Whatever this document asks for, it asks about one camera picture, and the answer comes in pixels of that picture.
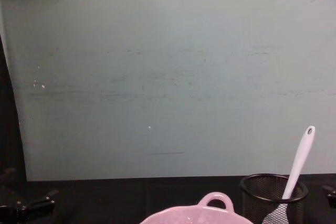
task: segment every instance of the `white plastic spoon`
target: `white plastic spoon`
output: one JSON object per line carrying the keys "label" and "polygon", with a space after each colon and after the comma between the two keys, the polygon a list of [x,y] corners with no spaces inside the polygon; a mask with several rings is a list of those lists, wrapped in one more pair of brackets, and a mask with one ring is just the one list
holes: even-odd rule
{"label": "white plastic spoon", "polygon": [[[315,127],[309,126],[304,132],[298,150],[295,155],[292,171],[290,172],[285,192],[282,199],[289,199],[300,176],[301,170],[306,162],[311,146],[314,142]],[[289,224],[287,218],[288,204],[280,204],[277,209],[269,213],[262,224]]]}

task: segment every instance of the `mesh pen holder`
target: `mesh pen holder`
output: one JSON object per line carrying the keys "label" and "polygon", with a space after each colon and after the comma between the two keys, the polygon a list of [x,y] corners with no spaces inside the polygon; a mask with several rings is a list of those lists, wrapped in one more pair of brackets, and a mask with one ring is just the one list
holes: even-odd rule
{"label": "mesh pen holder", "polygon": [[[297,182],[290,199],[282,199],[288,177],[276,174],[256,174],[243,178],[243,216],[254,224],[262,224],[264,218],[280,204],[287,204],[289,224],[303,224],[303,200],[308,189]],[[278,216],[279,222],[286,216]]]}

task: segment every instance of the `pink ceramic dish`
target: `pink ceramic dish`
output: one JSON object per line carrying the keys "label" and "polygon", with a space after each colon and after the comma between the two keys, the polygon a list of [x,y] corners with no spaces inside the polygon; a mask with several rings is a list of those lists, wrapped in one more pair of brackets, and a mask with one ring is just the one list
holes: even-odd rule
{"label": "pink ceramic dish", "polygon": [[[210,201],[224,202],[226,209],[209,207]],[[206,195],[196,206],[173,207],[149,216],[141,224],[252,224],[235,213],[230,198],[222,193]]]}

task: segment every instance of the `light green wall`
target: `light green wall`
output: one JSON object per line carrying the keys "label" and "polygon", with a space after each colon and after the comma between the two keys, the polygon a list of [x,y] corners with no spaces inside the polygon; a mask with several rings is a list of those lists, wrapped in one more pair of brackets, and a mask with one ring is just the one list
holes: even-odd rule
{"label": "light green wall", "polygon": [[29,180],[335,172],[335,0],[1,1]]}

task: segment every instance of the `black table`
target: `black table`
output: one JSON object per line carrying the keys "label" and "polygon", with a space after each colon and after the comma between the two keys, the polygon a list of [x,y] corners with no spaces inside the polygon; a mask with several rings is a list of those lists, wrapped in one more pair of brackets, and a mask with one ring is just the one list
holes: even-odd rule
{"label": "black table", "polygon": [[[207,193],[221,191],[241,213],[242,177],[189,177],[82,180],[68,182],[28,182],[16,188],[27,199],[43,196],[57,189],[54,215],[33,224],[61,223],[140,223],[147,216],[172,206],[194,205]],[[306,224],[336,223],[336,209],[331,209],[322,185],[336,186],[336,175],[303,175],[309,195],[305,199]]]}

